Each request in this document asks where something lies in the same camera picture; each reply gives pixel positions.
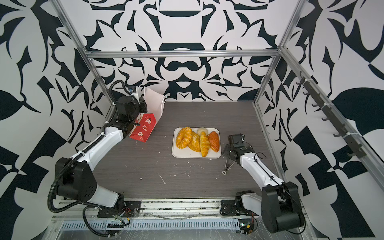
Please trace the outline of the red white paper bag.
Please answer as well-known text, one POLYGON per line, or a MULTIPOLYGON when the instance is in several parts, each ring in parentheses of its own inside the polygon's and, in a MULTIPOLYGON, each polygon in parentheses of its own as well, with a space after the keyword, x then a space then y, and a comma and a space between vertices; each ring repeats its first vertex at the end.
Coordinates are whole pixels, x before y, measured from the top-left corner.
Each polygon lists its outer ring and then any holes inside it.
POLYGON ((139 86, 139 93, 142 94, 146 102, 147 113, 140 114, 135 120, 135 123, 139 124, 139 126, 133 128, 129 138, 146 143, 162 117, 167 96, 146 88, 144 85, 139 86))

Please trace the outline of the white steamed bun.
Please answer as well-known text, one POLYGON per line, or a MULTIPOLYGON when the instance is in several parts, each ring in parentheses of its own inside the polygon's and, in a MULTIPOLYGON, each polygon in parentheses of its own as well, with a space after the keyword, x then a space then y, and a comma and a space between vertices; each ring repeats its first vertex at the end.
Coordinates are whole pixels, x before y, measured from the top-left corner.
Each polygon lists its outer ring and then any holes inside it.
POLYGON ((205 135, 208 135, 208 134, 209 134, 209 131, 208 131, 208 129, 206 129, 206 128, 198 128, 198 130, 197 130, 197 134, 198 134, 199 136, 201 136, 202 133, 205 133, 205 135))

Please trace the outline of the yellow twisted ring bread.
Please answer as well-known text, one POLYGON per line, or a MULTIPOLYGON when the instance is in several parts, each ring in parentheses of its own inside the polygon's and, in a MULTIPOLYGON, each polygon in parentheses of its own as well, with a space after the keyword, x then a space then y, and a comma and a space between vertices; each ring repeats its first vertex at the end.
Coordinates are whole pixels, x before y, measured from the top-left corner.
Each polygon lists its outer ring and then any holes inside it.
POLYGON ((178 149, 186 148, 192 140, 192 129, 190 127, 182 128, 176 138, 176 147, 178 149))

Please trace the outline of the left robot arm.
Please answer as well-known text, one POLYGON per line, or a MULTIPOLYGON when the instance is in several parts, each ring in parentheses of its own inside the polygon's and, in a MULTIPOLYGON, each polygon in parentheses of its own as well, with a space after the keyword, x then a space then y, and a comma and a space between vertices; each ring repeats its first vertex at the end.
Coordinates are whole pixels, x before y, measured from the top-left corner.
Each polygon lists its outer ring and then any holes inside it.
POLYGON ((123 195, 100 186, 93 171, 100 160, 137 126, 138 116, 147 111, 142 94, 120 97, 112 119, 105 124, 100 135, 72 157, 57 161, 55 179, 47 199, 52 213, 80 204, 103 207, 118 214, 122 212, 125 205, 123 195))

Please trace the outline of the yellow oval fake bread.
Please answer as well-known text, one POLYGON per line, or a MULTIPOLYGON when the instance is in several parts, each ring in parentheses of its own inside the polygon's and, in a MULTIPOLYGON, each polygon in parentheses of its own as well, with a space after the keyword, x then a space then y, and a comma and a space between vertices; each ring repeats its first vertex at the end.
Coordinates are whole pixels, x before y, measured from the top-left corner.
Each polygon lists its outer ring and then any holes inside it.
POLYGON ((191 142, 188 144, 188 147, 192 151, 200 153, 201 152, 200 139, 201 137, 197 133, 192 132, 192 139, 191 139, 191 142))

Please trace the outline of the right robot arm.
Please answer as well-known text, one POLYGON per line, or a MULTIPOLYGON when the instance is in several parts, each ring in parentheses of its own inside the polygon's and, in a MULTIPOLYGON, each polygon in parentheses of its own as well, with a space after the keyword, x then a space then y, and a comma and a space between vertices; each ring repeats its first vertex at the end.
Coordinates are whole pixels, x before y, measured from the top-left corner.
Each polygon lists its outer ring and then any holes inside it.
POLYGON ((304 230, 293 232, 307 226, 298 186, 276 176, 263 163, 266 155, 257 153, 243 134, 229 135, 228 141, 224 157, 246 170, 262 190, 260 196, 252 191, 237 193, 235 202, 239 209, 260 216, 270 233, 302 234, 304 230))

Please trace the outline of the small yellow fake bread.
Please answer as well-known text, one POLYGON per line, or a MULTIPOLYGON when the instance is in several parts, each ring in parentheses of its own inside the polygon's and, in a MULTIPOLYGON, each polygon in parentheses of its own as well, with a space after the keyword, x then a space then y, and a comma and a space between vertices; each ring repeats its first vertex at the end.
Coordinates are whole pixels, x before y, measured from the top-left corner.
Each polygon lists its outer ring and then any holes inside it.
POLYGON ((211 143, 209 141, 209 138, 206 132, 201 132, 200 149, 201 149, 202 157, 206 157, 208 155, 210 147, 211 147, 211 143))

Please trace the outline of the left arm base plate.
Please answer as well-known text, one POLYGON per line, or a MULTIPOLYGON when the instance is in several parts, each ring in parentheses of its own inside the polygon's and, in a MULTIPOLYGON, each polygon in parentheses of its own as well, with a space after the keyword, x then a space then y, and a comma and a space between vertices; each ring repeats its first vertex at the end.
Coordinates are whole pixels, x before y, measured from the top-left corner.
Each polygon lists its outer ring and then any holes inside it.
POLYGON ((119 215, 121 218, 131 218, 140 213, 141 201, 124 201, 116 203, 112 208, 100 207, 98 218, 113 218, 119 215))

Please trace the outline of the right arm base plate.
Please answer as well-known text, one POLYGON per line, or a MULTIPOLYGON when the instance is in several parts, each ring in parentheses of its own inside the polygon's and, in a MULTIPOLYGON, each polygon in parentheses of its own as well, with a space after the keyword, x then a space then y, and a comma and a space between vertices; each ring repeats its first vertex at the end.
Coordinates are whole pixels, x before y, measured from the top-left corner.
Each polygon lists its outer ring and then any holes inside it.
POLYGON ((236 200, 221 200, 220 215, 224 217, 259 216, 261 214, 261 201, 256 200, 256 213, 245 209, 236 200))

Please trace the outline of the orange croissant fake bread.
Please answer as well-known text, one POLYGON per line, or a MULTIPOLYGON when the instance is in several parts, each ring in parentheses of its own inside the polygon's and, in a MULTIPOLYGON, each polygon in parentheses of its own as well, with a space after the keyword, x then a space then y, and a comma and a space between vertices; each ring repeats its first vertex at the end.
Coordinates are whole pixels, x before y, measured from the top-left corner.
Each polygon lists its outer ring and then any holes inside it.
POLYGON ((210 142, 210 149, 213 150, 215 153, 219 152, 220 150, 220 137, 216 131, 212 131, 208 135, 208 140, 210 142))

